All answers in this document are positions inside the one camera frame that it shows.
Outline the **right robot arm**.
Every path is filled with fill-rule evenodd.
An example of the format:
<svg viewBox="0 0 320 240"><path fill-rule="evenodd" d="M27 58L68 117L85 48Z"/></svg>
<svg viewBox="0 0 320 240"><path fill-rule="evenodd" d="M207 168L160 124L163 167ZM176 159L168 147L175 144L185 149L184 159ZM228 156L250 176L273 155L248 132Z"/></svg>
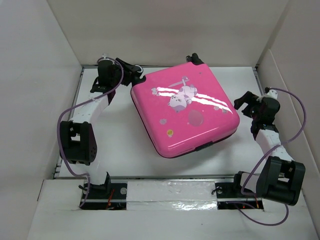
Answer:
<svg viewBox="0 0 320 240"><path fill-rule="evenodd" d="M251 172L240 171L235 175L231 191L237 197L253 196L281 204L294 206L299 199L306 168L295 161L280 141L279 130L274 124L281 105L278 88L266 88L265 94L257 96L247 91L234 101L238 110L251 118L250 132L259 144L263 157Z"/></svg>

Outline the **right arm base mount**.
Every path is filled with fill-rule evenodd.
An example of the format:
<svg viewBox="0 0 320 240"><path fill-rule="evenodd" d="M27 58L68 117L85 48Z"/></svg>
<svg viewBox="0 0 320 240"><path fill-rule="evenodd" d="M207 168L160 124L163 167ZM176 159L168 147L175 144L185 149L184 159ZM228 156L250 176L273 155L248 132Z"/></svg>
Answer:
<svg viewBox="0 0 320 240"><path fill-rule="evenodd" d="M263 210L264 205L260 198L241 194L233 182L216 182L211 191L216 197L218 210Z"/></svg>

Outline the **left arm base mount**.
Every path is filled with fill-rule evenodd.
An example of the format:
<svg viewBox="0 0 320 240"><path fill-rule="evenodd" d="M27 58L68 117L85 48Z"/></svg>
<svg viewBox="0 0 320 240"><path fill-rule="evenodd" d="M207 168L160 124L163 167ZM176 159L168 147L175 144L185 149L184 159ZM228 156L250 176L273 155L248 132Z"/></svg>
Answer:
<svg viewBox="0 0 320 240"><path fill-rule="evenodd" d="M126 210L127 209L126 182L111 182L106 180L104 184L90 186L89 194L82 192L80 209L82 210Z"/></svg>

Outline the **pink hard-shell suitcase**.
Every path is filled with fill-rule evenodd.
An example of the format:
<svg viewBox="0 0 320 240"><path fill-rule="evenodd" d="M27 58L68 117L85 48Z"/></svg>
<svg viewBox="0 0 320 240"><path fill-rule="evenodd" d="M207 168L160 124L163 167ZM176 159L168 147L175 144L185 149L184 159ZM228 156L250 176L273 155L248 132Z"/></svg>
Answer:
<svg viewBox="0 0 320 240"><path fill-rule="evenodd" d="M164 158L199 151L234 134L240 117L217 78L196 53L186 63L136 77L132 101Z"/></svg>

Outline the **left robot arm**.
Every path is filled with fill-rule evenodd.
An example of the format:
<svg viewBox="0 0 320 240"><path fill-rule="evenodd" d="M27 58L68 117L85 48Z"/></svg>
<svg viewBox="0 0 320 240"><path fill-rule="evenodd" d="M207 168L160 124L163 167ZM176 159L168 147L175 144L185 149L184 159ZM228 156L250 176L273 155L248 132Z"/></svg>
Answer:
<svg viewBox="0 0 320 240"><path fill-rule="evenodd" d="M83 187L85 191L89 190L91 184L89 172L75 173L71 165L89 167L94 162L98 152L94 134L95 121L112 102L116 89L120 85L128 86L144 81L143 72L140 65L132 65L119 58L101 57L97 61L97 77L89 91L88 100L61 113L63 117L78 109L71 119L58 119L57 140L60 157L74 177L86 178L87 186Z"/></svg>

